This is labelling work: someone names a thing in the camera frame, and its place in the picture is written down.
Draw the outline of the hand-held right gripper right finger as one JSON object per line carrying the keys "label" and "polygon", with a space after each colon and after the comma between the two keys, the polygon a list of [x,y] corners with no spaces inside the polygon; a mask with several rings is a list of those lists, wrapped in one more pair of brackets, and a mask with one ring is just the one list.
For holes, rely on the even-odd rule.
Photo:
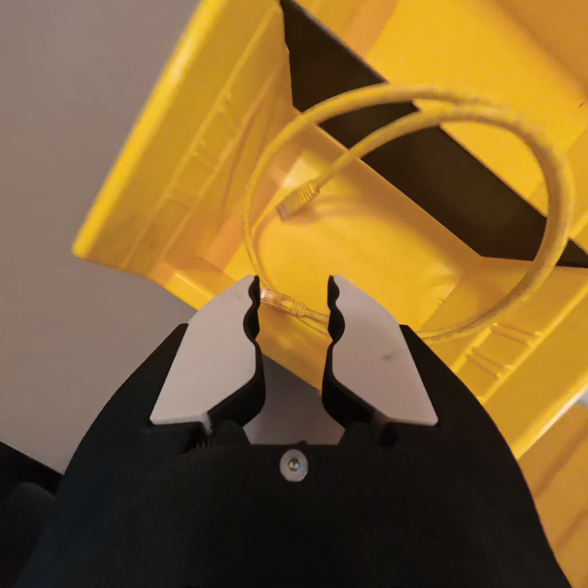
{"label": "hand-held right gripper right finger", "polygon": [[342,275],[327,283],[330,310],[322,405],[343,428],[352,423],[435,426],[438,417],[400,323]]}

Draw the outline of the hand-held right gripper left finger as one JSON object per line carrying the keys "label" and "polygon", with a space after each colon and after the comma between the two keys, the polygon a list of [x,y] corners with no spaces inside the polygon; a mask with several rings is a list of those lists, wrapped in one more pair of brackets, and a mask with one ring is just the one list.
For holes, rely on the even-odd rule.
{"label": "hand-held right gripper left finger", "polygon": [[150,422],[245,426],[266,399],[262,353],[256,342],[259,277],[247,275],[210,299],[188,321]]}

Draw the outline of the yellow plastic bin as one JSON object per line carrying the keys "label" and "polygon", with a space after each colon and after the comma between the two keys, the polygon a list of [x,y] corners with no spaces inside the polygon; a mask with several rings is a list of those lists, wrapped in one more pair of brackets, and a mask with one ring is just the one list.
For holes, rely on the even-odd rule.
{"label": "yellow plastic bin", "polygon": [[558,563],[587,587],[587,408],[569,408],[518,462]]}
{"label": "yellow plastic bin", "polygon": [[[254,273],[242,234],[246,185],[293,104],[280,1],[202,1],[73,245],[196,309]],[[313,125],[280,148],[254,193],[256,243],[276,289],[327,312],[342,274],[413,330],[449,329],[511,290],[530,261],[475,253],[364,160],[281,222],[282,194],[344,148],[435,104],[403,99]],[[434,351],[521,456],[587,389],[587,268],[559,262],[498,324]]]}

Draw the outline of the grey desk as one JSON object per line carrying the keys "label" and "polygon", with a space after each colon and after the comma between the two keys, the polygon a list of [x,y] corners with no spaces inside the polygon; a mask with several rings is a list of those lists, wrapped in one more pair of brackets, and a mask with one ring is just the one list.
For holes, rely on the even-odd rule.
{"label": "grey desk", "polygon": [[70,246],[198,1],[1,1],[1,441],[63,473],[194,310]]}

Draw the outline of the black bin divider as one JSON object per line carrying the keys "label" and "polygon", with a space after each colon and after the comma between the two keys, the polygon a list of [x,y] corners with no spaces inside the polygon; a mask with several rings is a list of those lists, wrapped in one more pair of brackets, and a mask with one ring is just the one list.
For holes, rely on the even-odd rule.
{"label": "black bin divider", "polygon": [[[280,1],[294,107],[389,82],[505,104],[569,157],[576,204],[559,265],[587,268],[587,1]],[[504,131],[453,123],[364,162],[488,258],[531,261],[546,224],[533,158]]]}

